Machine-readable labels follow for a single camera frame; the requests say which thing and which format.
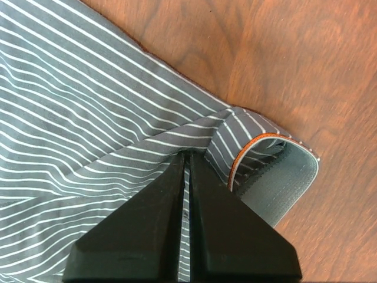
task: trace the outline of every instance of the orange trim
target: orange trim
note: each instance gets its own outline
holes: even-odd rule
[[[301,147],[304,147],[306,149],[308,149],[307,147],[305,147],[303,144],[300,144],[298,143],[296,140],[293,140],[291,139],[290,137],[286,137],[286,136],[283,136],[281,134],[273,134],[273,133],[266,133],[266,134],[260,134],[258,136],[256,136],[255,138],[253,138],[251,141],[249,141],[242,149],[241,151],[237,154],[235,160],[233,161],[233,164],[232,164],[232,168],[230,169],[230,174],[229,174],[229,178],[228,178],[228,189],[230,190],[230,187],[231,187],[231,178],[233,176],[233,173],[234,173],[234,170],[236,170],[236,164],[238,164],[241,156],[243,155],[243,153],[248,150],[250,147],[252,147],[252,145],[254,145],[258,140],[264,138],[264,137],[280,137],[282,139],[285,139],[285,140],[289,140],[295,144],[298,144],[299,146]]]

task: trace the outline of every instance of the stitching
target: stitching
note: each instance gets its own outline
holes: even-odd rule
[[[290,142],[293,142],[295,143],[296,145],[300,146],[300,147],[304,147],[306,148],[307,150],[310,150],[308,147],[304,146],[303,144],[300,144],[298,141],[296,140],[293,140],[291,139],[290,137],[287,137],[287,136],[284,136],[282,134],[274,134],[274,133],[265,133],[265,134],[260,134],[258,136],[256,136],[255,138],[253,138],[251,141],[249,141],[242,149],[241,151],[237,154],[235,160],[233,161],[233,164],[232,164],[232,167],[230,169],[230,174],[229,174],[229,177],[228,177],[228,189],[230,190],[230,187],[232,185],[231,181],[232,181],[232,176],[233,176],[233,173],[234,173],[234,170],[236,168],[236,165],[238,164],[241,156],[243,155],[243,153],[248,150],[250,147],[252,147],[252,145],[254,145],[258,140],[264,138],[264,137],[281,137],[281,138],[284,138],[286,140],[289,140]]]

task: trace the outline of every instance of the brown wooden surface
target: brown wooden surface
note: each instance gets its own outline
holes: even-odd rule
[[[84,0],[216,96],[322,158],[279,223],[305,281],[377,281],[377,2]]]

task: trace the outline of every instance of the wood grain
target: wood grain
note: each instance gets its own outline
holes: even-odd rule
[[[216,96],[321,155],[279,223],[305,281],[377,280],[377,5],[367,0],[84,0]]]

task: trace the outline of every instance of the striped shirt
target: striped shirt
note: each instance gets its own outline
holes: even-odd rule
[[[60,282],[72,243],[181,150],[202,153],[271,225],[318,171],[307,145],[204,91],[78,1],[0,0],[0,105],[0,282]],[[186,188],[182,281],[188,232]]]

